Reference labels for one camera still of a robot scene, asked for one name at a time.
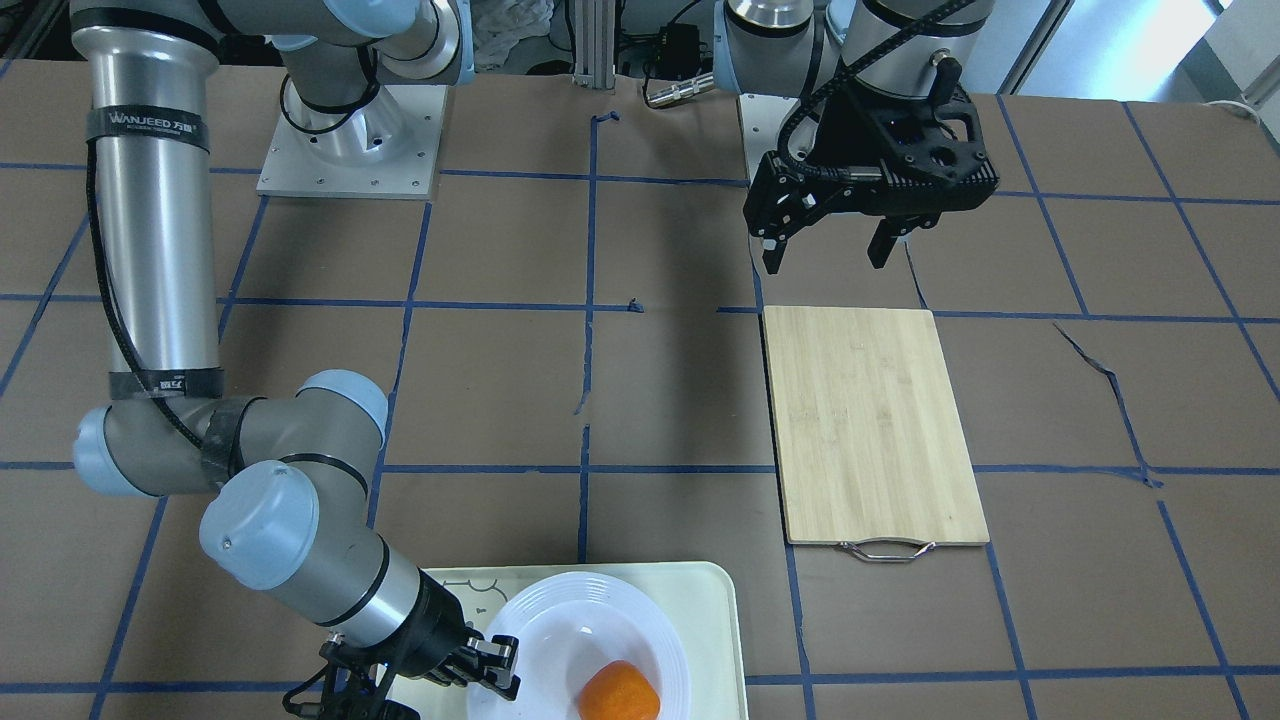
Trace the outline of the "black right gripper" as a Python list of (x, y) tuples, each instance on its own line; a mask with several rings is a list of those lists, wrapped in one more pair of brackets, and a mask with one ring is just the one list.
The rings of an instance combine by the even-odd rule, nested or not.
[(426, 573), (407, 624), (396, 639), (396, 674), (426, 678), (439, 685), (479, 685), (506, 701), (516, 701), (520, 641), (515, 635), (486, 638), (468, 625), (460, 601)]

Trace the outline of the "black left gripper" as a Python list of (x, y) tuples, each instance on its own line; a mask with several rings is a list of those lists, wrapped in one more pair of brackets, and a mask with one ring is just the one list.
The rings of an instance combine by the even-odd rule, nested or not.
[(934, 214), (975, 209), (1000, 186), (977, 108), (959, 82), (938, 79), (923, 99), (854, 82), (805, 110), (803, 124), (814, 127), (812, 146), (794, 156), (855, 177), (799, 174), (777, 151), (764, 152), (742, 214), (769, 275), (780, 272), (788, 241), (831, 213), (883, 217), (867, 249), (870, 265), (882, 269), (900, 240), (938, 224)]

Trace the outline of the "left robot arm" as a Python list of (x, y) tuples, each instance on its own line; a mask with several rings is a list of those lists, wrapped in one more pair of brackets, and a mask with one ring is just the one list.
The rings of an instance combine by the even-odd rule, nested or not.
[(716, 85), (792, 106), (751, 173), (744, 218), (776, 274), (794, 237), (833, 214), (878, 220), (867, 255), (998, 188), (963, 87), (992, 1), (718, 1)]

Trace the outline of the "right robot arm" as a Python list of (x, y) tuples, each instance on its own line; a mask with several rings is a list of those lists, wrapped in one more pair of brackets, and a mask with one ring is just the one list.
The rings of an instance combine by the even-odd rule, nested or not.
[(79, 423), (73, 464), (104, 495), (212, 496), (204, 552), (242, 585), (329, 633), (316, 702), (298, 717), (407, 717), (396, 676), (517, 697), (518, 642), (470, 626), (460, 601), (367, 525), (389, 401), (355, 372), (289, 398), (229, 397), (219, 361), (206, 83), (224, 38), (266, 36), (285, 60), (280, 108), (340, 161), (408, 138), (380, 72), (474, 77), (466, 1), (73, 1), (87, 60), (86, 205), (115, 345), (111, 401)]

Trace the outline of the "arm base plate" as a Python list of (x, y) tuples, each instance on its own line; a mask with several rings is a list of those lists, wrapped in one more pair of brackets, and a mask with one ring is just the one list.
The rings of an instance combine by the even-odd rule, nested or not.
[(796, 105), (796, 97), (763, 94), (739, 95), (739, 119), (748, 182), (754, 179), (765, 151), (776, 149), (780, 128)]
[(317, 113), (291, 85), (256, 190), (293, 199), (428, 201), (449, 90), (384, 85), (351, 117)]

